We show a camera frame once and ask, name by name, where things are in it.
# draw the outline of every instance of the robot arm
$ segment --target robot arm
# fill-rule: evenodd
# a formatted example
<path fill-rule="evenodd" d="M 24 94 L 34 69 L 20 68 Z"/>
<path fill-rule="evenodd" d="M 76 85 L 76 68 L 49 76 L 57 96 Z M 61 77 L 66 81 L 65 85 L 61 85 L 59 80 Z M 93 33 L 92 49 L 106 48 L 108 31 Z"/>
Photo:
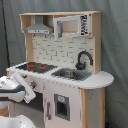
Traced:
<path fill-rule="evenodd" d="M 0 78 L 0 101 L 21 102 L 23 99 L 29 103 L 36 97 L 19 73 L 14 73 L 10 78 Z M 8 106 L 10 102 L 0 102 L 0 109 Z M 33 122 L 25 116 L 15 118 L 0 116 L 0 128 L 36 128 Z"/>
<path fill-rule="evenodd" d="M 23 99 L 29 103 L 36 97 L 35 93 L 28 86 L 19 73 L 14 73 L 10 78 L 0 78 L 0 100 L 21 102 Z"/>

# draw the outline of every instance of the gray curtain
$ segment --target gray curtain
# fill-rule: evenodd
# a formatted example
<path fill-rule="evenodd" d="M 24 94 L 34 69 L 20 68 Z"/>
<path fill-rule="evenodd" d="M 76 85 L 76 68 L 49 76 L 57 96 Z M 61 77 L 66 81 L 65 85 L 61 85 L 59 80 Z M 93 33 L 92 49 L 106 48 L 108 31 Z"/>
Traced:
<path fill-rule="evenodd" d="M 102 11 L 102 70 L 115 77 L 106 88 L 106 119 L 114 128 L 128 127 L 128 1 L 4 0 L 11 65 L 25 61 L 19 13 Z"/>
<path fill-rule="evenodd" d="M 5 40 L 5 28 L 3 20 L 2 2 L 0 1 L 0 77 L 6 75 L 7 63 L 7 50 Z"/>

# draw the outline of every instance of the oven window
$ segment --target oven window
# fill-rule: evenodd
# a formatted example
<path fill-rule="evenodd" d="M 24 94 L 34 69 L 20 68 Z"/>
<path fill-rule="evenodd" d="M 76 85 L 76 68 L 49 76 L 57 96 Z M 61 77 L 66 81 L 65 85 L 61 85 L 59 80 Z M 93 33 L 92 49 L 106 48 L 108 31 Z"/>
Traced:
<path fill-rule="evenodd" d="M 36 109 L 38 111 L 43 112 L 43 94 L 35 92 L 36 98 L 33 99 L 30 103 L 26 103 L 24 100 L 20 102 L 19 104 Z"/>

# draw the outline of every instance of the sink basin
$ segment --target sink basin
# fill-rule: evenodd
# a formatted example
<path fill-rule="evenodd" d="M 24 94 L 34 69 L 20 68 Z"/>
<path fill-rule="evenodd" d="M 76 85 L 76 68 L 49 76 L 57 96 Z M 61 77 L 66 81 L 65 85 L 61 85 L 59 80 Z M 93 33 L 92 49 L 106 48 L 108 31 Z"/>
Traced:
<path fill-rule="evenodd" d="M 77 78 L 73 79 L 73 78 L 67 78 L 67 77 L 64 77 L 64 76 L 63 77 L 60 76 L 61 73 L 67 72 L 67 71 L 72 71 L 72 72 L 77 73 Z M 81 71 L 81 70 L 76 70 L 76 69 L 69 69 L 69 68 L 62 68 L 62 69 L 52 73 L 52 76 L 55 76 L 55 77 L 58 77 L 58 78 L 76 80 L 76 81 L 83 81 L 83 80 L 87 79 L 91 75 L 92 75 L 91 72 Z"/>

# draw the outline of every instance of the white backsplash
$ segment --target white backsplash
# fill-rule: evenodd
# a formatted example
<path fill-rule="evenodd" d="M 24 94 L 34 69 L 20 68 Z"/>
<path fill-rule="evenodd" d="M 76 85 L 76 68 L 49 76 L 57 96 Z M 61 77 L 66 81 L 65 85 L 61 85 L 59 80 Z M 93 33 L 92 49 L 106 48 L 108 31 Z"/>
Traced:
<path fill-rule="evenodd" d="M 75 67 L 78 54 L 81 51 L 89 52 L 93 57 L 93 38 L 73 38 L 55 41 L 53 36 L 33 35 L 34 61 L 52 65 Z M 86 70 L 92 71 L 89 58 L 82 55 L 81 62 L 86 62 Z"/>

